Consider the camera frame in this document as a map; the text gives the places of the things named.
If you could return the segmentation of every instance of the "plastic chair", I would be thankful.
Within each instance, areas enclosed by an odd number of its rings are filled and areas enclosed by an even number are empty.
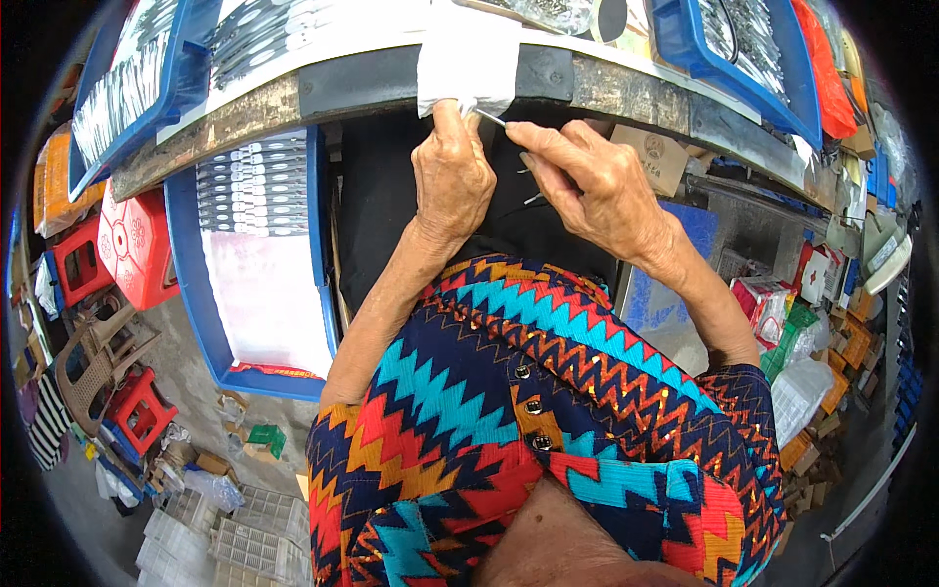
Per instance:
[[[65,347],[55,358],[55,384],[71,414],[72,420],[82,428],[90,438],[96,438],[101,426],[101,420],[111,405],[114,394],[111,393],[104,401],[104,407],[98,418],[88,415],[88,409],[102,387],[110,386],[114,389],[116,383],[124,378],[124,374],[140,357],[150,350],[160,338],[157,332],[153,337],[137,347],[133,337],[130,337],[120,347],[111,349],[110,342],[115,334],[131,319],[134,309],[126,305],[117,311],[110,319],[89,319],[76,328],[75,334],[69,339]],[[82,344],[88,359],[88,367],[74,383],[66,372],[66,363],[75,347]]]
[[[138,310],[148,310],[179,293],[162,188],[116,204],[111,180],[107,180],[98,253],[105,269]]]
[[[94,216],[79,224],[73,233],[53,247],[55,269],[58,271],[66,308],[114,282],[110,273],[104,270],[98,247],[95,246],[97,240],[98,216]],[[78,276],[69,279],[65,261],[72,253],[76,254],[78,260]]]
[[[138,455],[146,452],[153,441],[179,413],[176,406],[165,408],[153,391],[153,369],[146,367],[139,376],[128,376],[124,387],[115,395],[108,418],[113,420]],[[137,421],[130,425],[136,414]]]

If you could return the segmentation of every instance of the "patterned dress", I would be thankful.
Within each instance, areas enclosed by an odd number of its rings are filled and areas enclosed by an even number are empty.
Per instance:
[[[469,584],[545,474],[633,558],[714,585],[749,584],[785,526],[762,371],[693,379],[602,288],[505,255],[429,286],[306,451],[317,584]]]

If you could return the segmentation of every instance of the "red stool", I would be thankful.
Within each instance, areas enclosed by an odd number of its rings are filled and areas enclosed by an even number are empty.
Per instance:
[[[114,282],[108,271],[103,269],[104,263],[101,262],[98,248],[95,246],[96,240],[98,217],[94,216],[76,226],[74,232],[53,247],[55,270],[58,272],[62,298],[67,308]],[[78,274],[69,278],[65,261],[73,253],[78,265]]]
[[[160,305],[179,293],[162,189],[116,204],[108,179],[101,202],[98,251],[104,267],[137,310]]]
[[[108,418],[120,426],[121,431],[138,455],[143,455],[153,441],[179,413],[176,406],[164,408],[153,391],[153,369],[147,367],[139,376],[128,375],[124,387],[117,392],[107,411]],[[133,414],[137,422],[131,428],[128,420]]]

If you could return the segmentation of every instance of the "fingernail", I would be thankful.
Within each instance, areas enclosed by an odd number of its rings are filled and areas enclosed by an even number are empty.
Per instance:
[[[525,163],[525,166],[529,168],[529,171],[534,171],[535,163],[534,159],[531,158],[531,155],[525,151],[522,151],[518,153],[518,158],[522,160],[523,163]]]

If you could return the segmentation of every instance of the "wrinkled hand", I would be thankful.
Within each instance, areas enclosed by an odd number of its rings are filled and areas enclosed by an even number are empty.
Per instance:
[[[411,152],[417,180],[415,222],[430,244],[450,256],[483,223],[496,189],[479,121],[476,113],[461,118],[456,100],[441,100],[434,105],[433,132]]]
[[[583,120],[572,120],[560,131],[510,122],[505,131],[529,151],[522,153],[522,161],[569,232],[659,281],[668,279],[673,237],[681,224],[659,207],[635,149],[613,145]]]

